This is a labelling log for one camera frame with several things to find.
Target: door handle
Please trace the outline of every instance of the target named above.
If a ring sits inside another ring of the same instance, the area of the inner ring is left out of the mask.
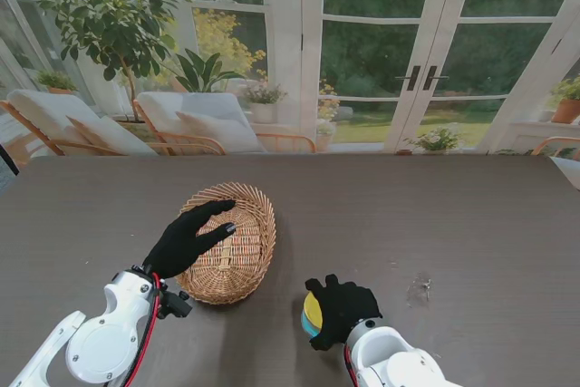
[[[409,84],[407,85],[407,91],[413,91],[415,88],[415,83],[417,83],[417,78],[419,77],[420,65],[415,65],[411,71],[411,76],[395,76],[398,81],[404,81],[409,79]]]
[[[425,84],[423,85],[423,90],[428,91],[433,83],[434,79],[449,79],[449,76],[436,76],[437,65],[432,65],[427,72],[427,79],[425,79]]]

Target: wicker basket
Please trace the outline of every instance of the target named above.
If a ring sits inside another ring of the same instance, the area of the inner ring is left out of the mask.
[[[199,234],[226,222],[236,224],[236,233],[199,256],[177,280],[199,301],[231,304],[254,292],[266,274],[276,243],[274,209],[260,190],[223,183],[194,195],[181,213],[213,199],[234,199],[236,206],[212,217]]]

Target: plant pot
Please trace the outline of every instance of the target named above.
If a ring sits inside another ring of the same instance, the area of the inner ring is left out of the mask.
[[[447,154],[449,150],[425,150],[423,154],[427,154],[429,156],[437,156],[440,154]]]
[[[570,124],[580,115],[580,100],[563,99],[552,117],[552,122]]]
[[[50,94],[73,94],[71,90],[63,90],[62,88],[53,88],[52,86],[48,87],[48,92]]]
[[[334,133],[332,135],[316,135],[316,151],[325,152],[330,144],[333,143]]]
[[[272,124],[276,122],[276,105],[250,103],[252,111],[252,120],[257,124]]]

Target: white cushion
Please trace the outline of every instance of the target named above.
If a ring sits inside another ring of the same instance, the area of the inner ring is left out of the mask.
[[[99,117],[81,99],[71,94],[50,94],[29,90],[14,90],[8,94],[8,101],[22,113],[49,140],[69,140],[88,144],[66,118],[79,121],[94,121]],[[67,155],[96,154],[93,151],[72,147],[60,147]]]
[[[580,189],[580,162],[570,159],[550,158],[576,189]]]
[[[233,94],[218,92],[142,92],[137,97],[155,129],[175,135],[190,134],[177,111],[208,115],[220,120],[249,123]]]
[[[256,134],[236,120],[220,120],[201,113],[177,112],[189,127],[189,134],[205,136],[221,144],[226,153],[263,152]]]
[[[157,156],[157,153],[130,131],[123,129],[109,117],[79,121],[68,117],[72,125],[92,145],[117,151],[127,156]]]

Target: table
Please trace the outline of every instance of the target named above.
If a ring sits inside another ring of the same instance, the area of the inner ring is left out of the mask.
[[[580,195],[550,160],[318,155],[35,160],[0,196],[0,384],[70,312],[102,313],[103,286],[188,197],[232,180],[274,204],[266,278],[240,304],[158,322],[135,385],[348,386],[340,349],[314,352],[299,324],[304,281],[332,272],[370,287],[453,382],[580,383]],[[420,272],[430,301],[409,306]],[[78,385],[62,357],[49,380]]]

